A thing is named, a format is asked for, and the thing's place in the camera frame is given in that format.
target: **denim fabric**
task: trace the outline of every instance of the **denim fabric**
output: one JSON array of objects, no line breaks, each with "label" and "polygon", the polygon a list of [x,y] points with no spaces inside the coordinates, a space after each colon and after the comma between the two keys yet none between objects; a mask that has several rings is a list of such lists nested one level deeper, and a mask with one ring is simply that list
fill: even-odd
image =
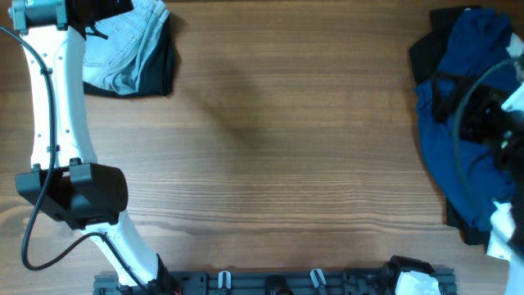
[{"label": "denim fabric", "polygon": [[169,11],[157,0],[133,0],[133,5],[131,12],[96,23],[108,40],[88,35],[84,82],[121,95],[138,91],[140,73]]},{"label": "denim fabric", "polygon": [[167,96],[173,92],[176,57],[168,17],[162,27],[158,44],[140,71],[140,85],[136,93],[121,95],[114,91],[100,89],[86,82],[84,82],[84,93],[108,98]]}]

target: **black bracket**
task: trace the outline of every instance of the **black bracket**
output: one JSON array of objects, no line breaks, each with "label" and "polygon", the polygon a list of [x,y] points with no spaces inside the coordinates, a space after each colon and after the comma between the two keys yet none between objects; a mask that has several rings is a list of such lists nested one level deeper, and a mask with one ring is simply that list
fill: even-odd
[{"label": "black bracket", "polygon": [[315,269],[296,272],[265,272],[265,273],[230,273],[230,288],[227,287],[227,273],[207,274],[202,271],[170,272],[169,276],[178,282],[179,287],[172,293],[144,293],[139,288],[133,288],[131,293],[124,293],[119,288],[116,275],[100,275],[95,277],[93,295],[223,295],[230,294],[267,294],[267,295],[393,295],[398,277],[395,266],[401,266],[405,271],[430,271],[439,285],[443,295],[457,295],[454,271],[452,269],[436,269],[423,261],[405,257],[393,256],[382,268],[348,269],[343,271],[324,271]]},{"label": "black bracket", "polygon": [[67,29],[66,0],[13,0],[9,15],[15,30],[22,35],[29,28],[43,25],[56,25],[59,30]]},{"label": "black bracket", "polygon": [[[60,151],[60,144],[57,144],[57,145],[56,145],[56,151],[57,151],[57,152]],[[51,147],[50,147],[50,146],[47,146],[47,152],[51,152]]]},{"label": "black bracket", "polygon": [[[178,281],[171,276],[167,268],[164,266],[164,262],[162,262],[160,256],[156,255],[156,257],[158,258],[158,271],[156,272],[156,279],[153,279],[146,284],[147,295],[182,295],[183,291],[178,284]],[[118,290],[122,295],[144,294],[143,290],[138,286],[119,286]]]},{"label": "black bracket", "polygon": [[40,75],[50,74],[52,75],[52,68],[48,68],[47,70],[41,69]]},{"label": "black bracket", "polygon": [[[103,222],[118,223],[119,213],[128,203],[124,173],[118,168],[71,160],[70,166],[53,172],[42,212],[55,221],[65,221],[71,229],[85,229],[86,225]],[[35,166],[32,172],[16,176],[16,190],[34,205],[46,177],[47,170]]]}]

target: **blue clothing pile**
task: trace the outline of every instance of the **blue clothing pile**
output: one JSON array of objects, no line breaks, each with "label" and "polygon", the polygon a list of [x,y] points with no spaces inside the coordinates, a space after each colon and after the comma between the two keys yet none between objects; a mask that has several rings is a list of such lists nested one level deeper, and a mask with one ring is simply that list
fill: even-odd
[{"label": "blue clothing pile", "polygon": [[[512,32],[513,27],[504,14],[498,16],[493,9],[466,10],[454,24],[438,71],[471,77],[481,75],[492,65],[510,58],[506,47]],[[512,93],[519,86],[516,76],[515,69],[509,66],[490,76],[484,85]],[[437,83],[445,100],[454,82],[439,80]],[[468,196],[454,164],[451,138],[454,117],[448,117],[445,123],[431,117],[430,80],[421,83],[416,92],[420,146],[427,168],[463,219],[473,228],[487,230],[491,214],[496,210],[492,200],[512,197],[516,193],[514,182],[508,172],[496,169],[487,147],[462,140],[461,160],[472,183],[472,196]]]}]

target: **black cloth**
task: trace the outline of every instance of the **black cloth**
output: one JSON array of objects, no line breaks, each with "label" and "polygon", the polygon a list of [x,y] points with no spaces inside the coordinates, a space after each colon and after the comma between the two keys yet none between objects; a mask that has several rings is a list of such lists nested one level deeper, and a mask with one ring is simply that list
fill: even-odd
[{"label": "black cloth", "polygon": [[[409,49],[413,77],[417,85],[431,79],[435,74],[440,60],[446,53],[454,23],[467,8],[480,8],[480,6],[451,7],[430,11],[432,32],[418,40]],[[489,232],[469,226],[447,199],[446,224],[460,229],[463,233],[463,241],[468,245],[486,245],[490,241]]]},{"label": "black cloth", "polygon": [[84,93],[109,98],[140,98],[151,95],[169,95],[173,91],[176,56],[168,17],[162,26],[158,44],[147,58],[140,73],[138,92],[120,95],[84,82]]}]

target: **metal clip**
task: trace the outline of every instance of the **metal clip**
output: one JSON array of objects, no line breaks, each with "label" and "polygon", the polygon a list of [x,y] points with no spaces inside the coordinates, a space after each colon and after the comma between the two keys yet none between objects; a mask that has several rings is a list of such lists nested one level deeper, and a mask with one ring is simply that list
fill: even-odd
[{"label": "metal clip", "polygon": [[311,276],[311,281],[313,282],[313,286],[315,289],[318,290],[319,295],[328,295],[328,291],[326,290],[326,279],[324,278],[324,274],[321,269],[314,269],[311,270],[309,273]]},{"label": "metal clip", "polygon": [[224,291],[224,294],[231,294],[231,273],[227,270],[219,273],[219,289]]}]

